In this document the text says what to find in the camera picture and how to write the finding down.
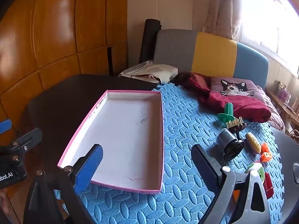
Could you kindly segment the black grey cylinder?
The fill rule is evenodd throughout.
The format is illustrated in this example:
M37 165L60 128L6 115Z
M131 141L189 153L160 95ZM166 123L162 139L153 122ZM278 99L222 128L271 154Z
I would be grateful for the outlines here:
M223 153L223 160L228 162L240 154L245 142L237 139L228 129L223 128L216 138L216 144Z

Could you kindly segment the white green plug-in device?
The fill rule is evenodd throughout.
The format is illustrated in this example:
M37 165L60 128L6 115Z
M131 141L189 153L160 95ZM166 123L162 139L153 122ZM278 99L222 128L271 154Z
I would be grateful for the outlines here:
M261 182L264 183L265 181L265 171L262 164L257 161L249 165L245 173L250 173L252 170L256 171L261 179Z

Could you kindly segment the yellow oval perforated object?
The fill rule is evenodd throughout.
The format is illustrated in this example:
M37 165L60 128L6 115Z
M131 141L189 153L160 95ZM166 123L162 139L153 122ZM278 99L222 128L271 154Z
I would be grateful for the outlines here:
M245 136L246 136L246 142L249 144L252 151L255 154L260 154L261 153L261 144L259 143L257 138L253 135L253 133L247 133Z

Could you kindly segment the dark brown gold ornament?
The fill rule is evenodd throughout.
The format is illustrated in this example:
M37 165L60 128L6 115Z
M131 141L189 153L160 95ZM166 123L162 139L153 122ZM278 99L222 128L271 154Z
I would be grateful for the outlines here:
M244 130L247 127L247 124L243 121L243 118L240 116L239 118L229 120L226 123L226 127L232 134L236 135L238 140L241 140L239 132Z

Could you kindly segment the orange linked cubes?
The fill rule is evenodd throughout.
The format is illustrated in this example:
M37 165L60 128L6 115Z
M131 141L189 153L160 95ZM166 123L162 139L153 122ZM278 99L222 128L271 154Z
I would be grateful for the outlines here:
M273 159L272 153L270 151L270 148L266 142L261 144L261 156L260 161L261 162L269 162Z

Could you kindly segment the red metallic cylinder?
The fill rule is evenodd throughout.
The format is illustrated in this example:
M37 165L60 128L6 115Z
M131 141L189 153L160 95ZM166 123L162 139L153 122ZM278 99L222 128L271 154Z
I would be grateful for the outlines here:
M274 188L270 178L270 174L268 172L265 172L265 180L263 182L263 187L265 189L267 199L272 198L274 195Z

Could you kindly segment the blue foam puzzle mat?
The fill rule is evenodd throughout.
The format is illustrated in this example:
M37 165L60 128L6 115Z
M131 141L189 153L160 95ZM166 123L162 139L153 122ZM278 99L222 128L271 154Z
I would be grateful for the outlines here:
M152 91L162 95L164 171L158 194L107 188L90 182L79 196L96 223L198 223L214 198L191 158L193 145L208 153L221 150L222 127L195 96L174 84Z

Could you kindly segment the pink shallow cardboard box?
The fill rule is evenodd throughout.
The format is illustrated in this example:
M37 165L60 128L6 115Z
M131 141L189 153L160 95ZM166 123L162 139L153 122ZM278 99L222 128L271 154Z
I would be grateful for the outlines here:
M164 171L161 93L107 90L84 118L57 165L74 166L95 144L103 148L103 158L92 183L158 194Z

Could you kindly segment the dark red folded blanket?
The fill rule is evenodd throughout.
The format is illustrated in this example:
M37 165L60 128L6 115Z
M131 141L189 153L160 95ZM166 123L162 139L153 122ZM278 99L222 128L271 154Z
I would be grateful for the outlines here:
M182 72L173 79L175 85L183 86L191 91L199 103L210 111L219 114L224 112L226 103L234 107L233 115L243 119L264 123L271 117L270 109L258 99L250 96L222 96L210 89L211 78L198 73Z

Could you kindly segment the pink striped bedsheet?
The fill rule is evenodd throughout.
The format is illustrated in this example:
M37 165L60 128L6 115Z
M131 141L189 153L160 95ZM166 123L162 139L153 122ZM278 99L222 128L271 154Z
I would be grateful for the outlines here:
M266 106L270 109L271 117L268 120L268 123L273 128L276 128L277 130L285 133L285 124L283 122L283 119L281 118L281 116L279 115L277 109L273 105L270 97L266 95L264 90L259 85L257 85L256 87L258 88L259 92L261 93L261 95L262 95L262 97L265 101Z

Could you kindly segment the cat print pillow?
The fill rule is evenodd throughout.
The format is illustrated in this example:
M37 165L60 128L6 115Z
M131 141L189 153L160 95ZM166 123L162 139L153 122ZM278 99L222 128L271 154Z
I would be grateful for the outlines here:
M223 96L246 96L263 101L259 88L248 79L212 77L211 90Z

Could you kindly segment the wooden side table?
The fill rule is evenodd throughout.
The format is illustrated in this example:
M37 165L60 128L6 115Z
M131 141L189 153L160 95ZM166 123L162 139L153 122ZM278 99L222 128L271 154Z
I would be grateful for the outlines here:
M288 109L288 107L282 102L281 99L278 98L278 96L274 92L272 92L268 88L265 88L265 92L280 112L279 114L285 122L285 127L288 128L289 126L291 126L293 130L298 130L298 115Z

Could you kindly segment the wooden wardrobe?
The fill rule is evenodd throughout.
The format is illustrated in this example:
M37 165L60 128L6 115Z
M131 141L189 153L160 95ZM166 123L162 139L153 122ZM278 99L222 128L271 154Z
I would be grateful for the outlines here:
M25 109L44 90L127 66L127 0L15 0L1 20L1 144L29 130Z

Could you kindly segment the purple box on table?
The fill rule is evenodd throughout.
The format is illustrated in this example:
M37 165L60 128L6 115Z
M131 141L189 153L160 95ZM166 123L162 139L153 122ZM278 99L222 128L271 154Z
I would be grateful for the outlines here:
M279 82L278 86L277 86L277 96L278 98L288 104L289 100L291 99L291 94L290 92L286 89L286 85L284 83L282 83L281 81Z

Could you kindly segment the beige canvas bag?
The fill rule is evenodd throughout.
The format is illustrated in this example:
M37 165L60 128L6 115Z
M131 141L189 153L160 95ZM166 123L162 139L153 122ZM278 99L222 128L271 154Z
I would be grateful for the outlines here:
M119 74L119 77L153 84L166 84L177 75L178 68L166 64L154 64L149 60L124 70Z

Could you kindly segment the grey yellow blue headboard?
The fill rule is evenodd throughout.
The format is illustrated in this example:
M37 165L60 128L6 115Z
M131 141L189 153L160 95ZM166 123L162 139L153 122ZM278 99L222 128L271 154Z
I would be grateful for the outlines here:
M248 79L262 88L269 70L268 59L247 45L185 29L158 32L153 62L176 67L180 72Z

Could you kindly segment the black rolled mat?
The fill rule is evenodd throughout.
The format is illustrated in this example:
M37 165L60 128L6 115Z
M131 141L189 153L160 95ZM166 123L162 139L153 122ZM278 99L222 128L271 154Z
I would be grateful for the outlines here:
M146 19L144 24L142 43L139 55L139 64L154 58L158 32L161 30L161 21Z

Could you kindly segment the pink curtain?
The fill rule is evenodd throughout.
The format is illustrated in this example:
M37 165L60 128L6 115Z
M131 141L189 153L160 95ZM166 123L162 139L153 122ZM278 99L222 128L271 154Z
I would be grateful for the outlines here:
M235 39L241 24L241 0L210 0L203 32Z

